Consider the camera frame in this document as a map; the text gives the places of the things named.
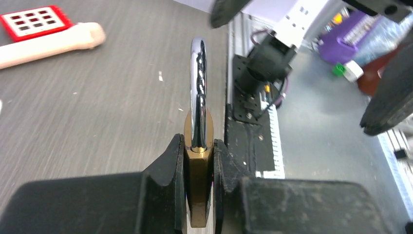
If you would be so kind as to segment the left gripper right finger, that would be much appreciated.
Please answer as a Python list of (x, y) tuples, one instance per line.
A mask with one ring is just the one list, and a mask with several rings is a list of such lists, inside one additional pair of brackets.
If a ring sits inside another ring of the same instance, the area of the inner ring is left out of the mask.
[(217, 234), (388, 234), (369, 193), (344, 181), (265, 179), (214, 145)]

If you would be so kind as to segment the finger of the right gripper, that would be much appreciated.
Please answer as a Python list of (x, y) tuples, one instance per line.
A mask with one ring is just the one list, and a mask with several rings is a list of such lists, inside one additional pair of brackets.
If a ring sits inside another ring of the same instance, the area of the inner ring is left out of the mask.
[(210, 11), (211, 28), (227, 25), (250, 2), (251, 0), (216, 0)]
[(371, 97), (360, 126), (369, 136), (379, 135), (413, 113), (413, 37), (363, 66), (360, 91)]

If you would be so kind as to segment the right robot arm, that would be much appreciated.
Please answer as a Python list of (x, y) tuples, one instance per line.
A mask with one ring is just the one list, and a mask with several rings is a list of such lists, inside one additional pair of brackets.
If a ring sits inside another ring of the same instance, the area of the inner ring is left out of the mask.
[[(285, 81), (296, 47), (269, 34), (253, 47), (246, 67), (235, 77), (235, 86), (252, 94), (268, 81)], [(378, 88), (368, 104), (360, 126), (370, 136), (381, 134), (405, 120), (413, 112), (413, 46), (403, 48), (385, 66)]]

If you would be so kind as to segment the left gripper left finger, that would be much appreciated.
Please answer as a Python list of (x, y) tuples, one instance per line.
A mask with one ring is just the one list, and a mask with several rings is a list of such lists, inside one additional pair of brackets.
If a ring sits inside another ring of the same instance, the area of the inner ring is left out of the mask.
[(185, 234), (184, 140), (176, 134), (144, 171), (23, 184), (3, 234)]

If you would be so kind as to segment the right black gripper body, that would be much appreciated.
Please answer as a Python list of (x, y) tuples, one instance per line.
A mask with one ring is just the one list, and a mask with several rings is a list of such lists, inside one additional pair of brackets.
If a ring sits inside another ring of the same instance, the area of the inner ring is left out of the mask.
[(369, 16), (381, 15), (400, 23), (413, 12), (412, 0), (343, 0)]

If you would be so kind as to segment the brass padlock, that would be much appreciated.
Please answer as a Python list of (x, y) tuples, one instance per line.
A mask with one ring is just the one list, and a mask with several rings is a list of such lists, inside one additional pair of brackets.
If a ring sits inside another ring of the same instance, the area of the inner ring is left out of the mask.
[(195, 37), (190, 53), (190, 110), (184, 124), (185, 183), (190, 225), (207, 226), (213, 174), (214, 129), (207, 108), (207, 50)]

